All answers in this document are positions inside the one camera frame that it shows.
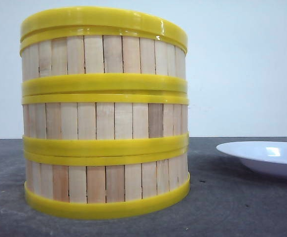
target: yellow plastic band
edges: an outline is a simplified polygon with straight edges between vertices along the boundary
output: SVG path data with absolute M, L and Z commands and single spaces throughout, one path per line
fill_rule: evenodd
M 107 165 L 125 165 L 153 162 L 163 159 L 178 157 L 187 152 L 187 147 L 169 152 L 161 152 L 147 155 L 123 156 L 123 157 L 58 157 L 44 156 L 24 151 L 24 157 L 28 160 L 55 165 L 67 166 L 107 166 Z
M 150 91 L 154 95 L 172 92 L 173 96 L 184 96 L 187 93 L 187 81 L 152 74 L 97 73 L 44 77 L 22 83 L 23 96 L 90 92 L 149 94 Z
M 141 12 L 108 7 L 64 7 L 36 13 L 21 26 L 21 50 L 60 37 L 118 35 L 161 40 L 187 52 L 187 35 L 177 25 Z
M 143 215 L 164 209 L 181 201 L 189 192 L 190 175 L 187 181 L 168 193 L 154 197 L 112 203 L 74 203 L 55 201 L 32 193 L 26 185 L 27 203 L 37 211 L 72 219 L 113 219 Z
M 34 95 L 22 98 L 22 105 L 57 102 L 116 102 L 116 103 L 160 103 L 188 105 L 188 99 L 182 96 L 172 96 L 169 92 L 164 95 L 147 94 L 51 94 Z
M 54 140 L 23 137 L 24 151 L 59 157 L 123 157 L 178 150 L 188 145 L 188 133 L 171 137 L 118 140 Z

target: steamer basket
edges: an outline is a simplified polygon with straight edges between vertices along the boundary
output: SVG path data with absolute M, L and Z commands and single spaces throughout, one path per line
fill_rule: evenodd
M 68 7 L 21 26 L 25 195 L 39 211 L 108 219 L 189 191 L 187 36 L 148 14 Z

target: gray table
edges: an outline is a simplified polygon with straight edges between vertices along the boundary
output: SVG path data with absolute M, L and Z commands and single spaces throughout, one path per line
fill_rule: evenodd
M 22 140 L 0 140 L 0 236 L 287 237 L 287 181 L 255 174 L 215 150 L 230 141 L 287 138 L 191 138 L 191 190 L 180 203 L 143 216 L 81 221 L 26 205 Z

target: stacked bamboo steamer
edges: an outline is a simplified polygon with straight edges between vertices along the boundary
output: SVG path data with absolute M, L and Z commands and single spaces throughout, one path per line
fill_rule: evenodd
M 29 205 L 106 219 L 187 195 L 186 46 L 178 26 L 122 9 L 57 8 L 22 23 Z

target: white plastic plate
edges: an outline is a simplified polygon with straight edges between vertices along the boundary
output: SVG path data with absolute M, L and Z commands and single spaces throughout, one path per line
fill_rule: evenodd
M 229 142 L 216 148 L 252 171 L 287 178 L 287 142 Z

